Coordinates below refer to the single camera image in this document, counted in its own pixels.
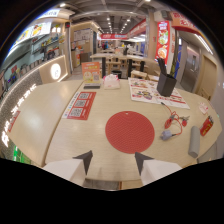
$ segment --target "menu board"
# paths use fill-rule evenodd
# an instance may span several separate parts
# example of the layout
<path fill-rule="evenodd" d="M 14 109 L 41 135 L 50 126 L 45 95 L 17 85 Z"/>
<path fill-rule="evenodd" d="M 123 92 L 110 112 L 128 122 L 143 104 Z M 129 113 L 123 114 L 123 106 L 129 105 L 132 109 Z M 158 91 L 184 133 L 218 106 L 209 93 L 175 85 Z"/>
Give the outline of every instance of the menu board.
<path fill-rule="evenodd" d="M 20 36 L 18 37 L 18 39 L 16 40 L 16 42 L 13 44 L 13 47 L 15 47 L 16 45 L 22 43 L 23 41 L 29 39 L 31 37 L 31 33 L 33 30 L 33 26 L 26 28 L 22 34 L 20 34 Z"/>
<path fill-rule="evenodd" d="M 36 24 L 33 28 L 31 37 L 49 34 L 51 31 L 51 22 Z"/>
<path fill-rule="evenodd" d="M 82 63 L 82 74 L 85 83 L 100 83 L 100 63 Z"/>
<path fill-rule="evenodd" d="M 174 88 L 170 97 L 164 97 L 157 91 L 158 82 L 129 78 L 131 99 L 146 103 L 164 103 L 167 106 L 190 109 L 184 98 Z"/>
<path fill-rule="evenodd" d="M 67 106 L 62 118 L 87 120 L 96 92 L 77 92 Z"/>
<path fill-rule="evenodd" d="M 74 32 L 74 41 L 89 40 L 90 29 L 78 30 Z"/>
<path fill-rule="evenodd" d="M 163 58 L 167 65 L 169 45 L 170 45 L 170 26 L 169 21 L 159 22 L 157 27 L 157 46 L 156 57 Z"/>

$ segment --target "tabletop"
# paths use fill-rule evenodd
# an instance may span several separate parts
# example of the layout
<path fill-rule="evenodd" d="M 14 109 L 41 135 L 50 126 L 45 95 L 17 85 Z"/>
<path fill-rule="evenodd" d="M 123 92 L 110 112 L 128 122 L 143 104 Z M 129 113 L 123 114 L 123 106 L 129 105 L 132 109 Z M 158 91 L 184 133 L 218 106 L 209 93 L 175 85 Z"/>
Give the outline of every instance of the tabletop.
<path fill-rule="evenodd" d="M 71 159 L 72 157 L 93 152 L 87 178 L 104 181 L 130 181 L 140 179 L 134 154 L 127 154 L 115 149 L 107 140 L 105 126 L 114 114 L 121 111 L 135 111 L 147 117 L 154 126 L 155 139 L 143 155 L 157 160 L 177 163 L 185 167 L 195 161 L 188 155 L 192 126 L 200 127 L 207 115 L 203 115 L 198 104 L 205 102 L 209 107 L 209 115 L 214 119 L 214 126 L 206 136 L 200 137 L 199 157 L 203 155 L 217 140 L 222 131 L 219 118 L 208 101 L 198 95 L 178 89 L 189 109 L 170 107 L 179 116 L 190 116 L 188 125 L 183 127 L 183 133 L 166 142 L 160 139 L 164 131 L 164 123 L 170 112 L 160 104 L 132 101 L 127 80 L 120 80 L 120 89 L 104 90 L 103 86 L 97 90 L 83 89 L 78 91 L 96 92 L 88 120 L 61 119 L 52 138 L 46 156 L 46 164 L 53 161 Z M 172 133 L 180 131 L 180 127 L 173 124 Z"/>
<path fill-rule="evenodd" d="M 83 81 L 37 86 L 21 104 L 9 138 L 33 162 L 43 167 L 51 138 L 69 101 Z"/>

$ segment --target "illuminated sign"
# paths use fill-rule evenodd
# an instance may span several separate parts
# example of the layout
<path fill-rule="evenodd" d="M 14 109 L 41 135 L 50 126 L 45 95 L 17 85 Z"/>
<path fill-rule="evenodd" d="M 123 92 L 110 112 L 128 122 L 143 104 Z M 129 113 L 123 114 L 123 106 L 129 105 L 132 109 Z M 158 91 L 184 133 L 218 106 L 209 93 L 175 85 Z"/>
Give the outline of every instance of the illuminated sign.
<path fill-rule="evenodd" d="M 37 19 L 46 18 L 46 17 L 58 17 L 59 12 L 60 12 L 60 9 L 52 9 L 52 10 L 45 12 Z"/>
<path fill-rule="evenodd" d="M 159 22 L 157 27 L 157 46 L 155 59 L 162 58 L 167 65 L 170 46 L 170 26 L 169 21 Z"/>
<path fill-rule="evenodd" d="M 2 132 L 2 142 L 5 144 L 6 147 L 8 147 L 9 137 L 6 134 L 9 130 L 10 125 L 12 125 L 15 121 L 15 117 L 18 116 L 17 110 L 19 109 L 20 105 L 24 102 L 24 100 L 30 95 L 30 93 L 36 88 L 36 84 L 33 84 L 29 90 L 25 92 L 23 95 L 24 97 L 20 98 L 16 106 L 12 109 L 11 113 L 13 117 L 9 121 L 6 121 L 4 131 Z"/>
<path fill-rule="evenodd" d="M 59 64 L 53 64 L 51 66 L 51 77 L 54 79 L 54 80 L 57 80 L 59 79 L 61 75 L 61 67 Z"/>

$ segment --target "red sign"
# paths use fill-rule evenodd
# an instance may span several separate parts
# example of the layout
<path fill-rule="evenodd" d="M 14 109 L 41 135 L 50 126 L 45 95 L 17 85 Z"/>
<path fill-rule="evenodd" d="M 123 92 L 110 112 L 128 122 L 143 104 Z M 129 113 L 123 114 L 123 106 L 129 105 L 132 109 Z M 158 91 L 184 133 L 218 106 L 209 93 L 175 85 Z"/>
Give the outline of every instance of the red sign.
<path fill-rule="evenodd" d="M 118 39 L 118 40 L 126 40 L 128 37 L 126 34 L 101 34 L 101 39 Z"/>
<path fill-rule="evenodd" d="M 96 92 L 81 92 L 73 104 L 67 119 L 87 120 Z"/>
<path fill-rule="evenodd" d="M 167 65 L 169 45 L 170 45 L 170 26 L 169 21 L 159 22 L 157 27 L 157 46 L 156 57 L 165 59 Z"/>
<path fill-rule="evenodd" d="M 186 17 L 181 15 L 178 12 L 170 12 L 172 16 L 172 27 L 175 28 L 176 30 L 181 30 L 185 32 L 190 32 L 190 33 L 196 33 L 200 35 L 199 30 L 197 27 L 190 22 Z"/>

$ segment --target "red circular floor mat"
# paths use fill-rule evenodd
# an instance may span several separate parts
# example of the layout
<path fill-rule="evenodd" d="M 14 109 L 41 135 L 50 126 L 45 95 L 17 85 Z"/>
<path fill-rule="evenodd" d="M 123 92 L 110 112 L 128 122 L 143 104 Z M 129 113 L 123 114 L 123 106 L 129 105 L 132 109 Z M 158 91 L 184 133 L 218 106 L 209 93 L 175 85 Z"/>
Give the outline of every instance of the red circular floor mat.
<path fill-rule="evenodd" d="M 117 150 L 135 153 L 146 150 L 152 144 L 155 131 L 145 116 L 132 111 L 122 111 L 108 120 L 106 136 Z"/>

